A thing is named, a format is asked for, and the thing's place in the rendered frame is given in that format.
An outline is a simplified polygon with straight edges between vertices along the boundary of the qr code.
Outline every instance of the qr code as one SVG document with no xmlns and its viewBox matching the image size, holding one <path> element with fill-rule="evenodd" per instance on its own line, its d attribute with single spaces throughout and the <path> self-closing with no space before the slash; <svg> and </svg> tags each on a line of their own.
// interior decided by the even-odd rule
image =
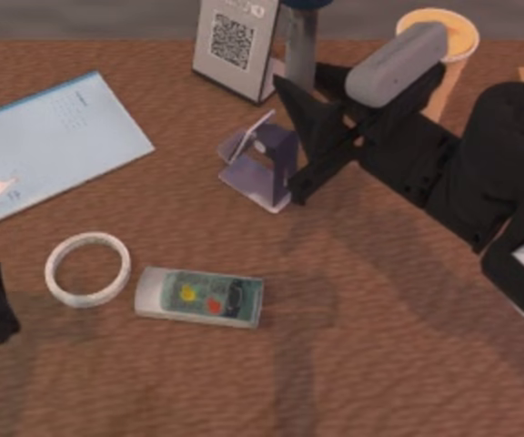
<svg viewBox="0 0 524 437">
<path fill-rule="evenodd" d="M 254 29 L 216 13 L 212 31 L 212 55 L 227 61 L 243 70 L 247 70 L 250 52 L 254 43 Z"/>
</svg>

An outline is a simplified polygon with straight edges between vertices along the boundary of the table surface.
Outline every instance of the table surface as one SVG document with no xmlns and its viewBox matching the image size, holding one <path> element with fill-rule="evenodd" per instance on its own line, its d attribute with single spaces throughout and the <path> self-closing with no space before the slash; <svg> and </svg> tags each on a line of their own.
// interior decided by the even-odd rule
<svg viewBox="0 0 524 437">
<path fill-rule="evenodd" d="M 379 42 L 322 43 L 354 64 Z M 9 299 L 23 324 L 0 346 L 0 436 L 518 436 L 524 320 L 468 247 L 356 166 L 277 216 L 217 180 L 217 144 L 256 108 L 190 73 L 191 43 L 0 42 L 0 105 L 100 70 L 152 155 L 0 223 Z M 524 42 L 485 42 L 442 123 L 515 79 Z M 91 310 L 43 278 L 61 240 L 102 230 L 129 247 L 132 280 Z M 118 259 L 81 249 L 60 280 L 90 292 Z M 145 266 L 265 278 L 258 330 L 138 318 Z"/>
</svg>

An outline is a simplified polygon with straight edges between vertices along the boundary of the bracelet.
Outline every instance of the bracelet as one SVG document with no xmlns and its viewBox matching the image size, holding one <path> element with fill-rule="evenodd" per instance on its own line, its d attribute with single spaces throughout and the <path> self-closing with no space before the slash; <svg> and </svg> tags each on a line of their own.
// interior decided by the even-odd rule
<svg viewBox="0 0 524 437">
<path fill-rule="evenodd" d="M 68 253 L 88 244 L 102 244 L 114 249 L 121 257 L 121 268 L 115 280 L 104 289 L 88 294 L 77 295 L 62 290 L 55 281 L 55 272 Z M 50 254 L 45 263 L 45 284 L 52 295 L 72 308 L 90 308 L 109 302 L 125 287 L 131 273 L 131 257 L 120 239 L 104 232 L 85 232 L 74 235 L 60 243 Z"/>
</svg>

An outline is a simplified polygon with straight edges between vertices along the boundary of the blue-edged paper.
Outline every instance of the blue-edged paper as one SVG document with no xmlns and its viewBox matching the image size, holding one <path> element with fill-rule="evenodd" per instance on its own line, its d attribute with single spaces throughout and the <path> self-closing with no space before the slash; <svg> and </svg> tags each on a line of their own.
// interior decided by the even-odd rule
<svg viewBox="0 0 524 437">
<path fill-rule="evenodd" d="M 153 150 L 98 72 L 0 107 L 0 219 Z"/>
</svg>

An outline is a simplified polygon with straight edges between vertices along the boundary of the metal pole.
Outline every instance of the metal pole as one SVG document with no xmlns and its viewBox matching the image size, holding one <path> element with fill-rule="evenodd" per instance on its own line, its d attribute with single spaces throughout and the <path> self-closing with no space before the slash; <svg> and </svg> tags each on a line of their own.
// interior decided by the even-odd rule
<svg viewBox="0 0 524 437">
<path fill-rule="evenodd" d="M 302 89 L 312 93 L 317 69 L 318 10 L 301 11 L 289 8 L 286 76 Z"/>
</svg>

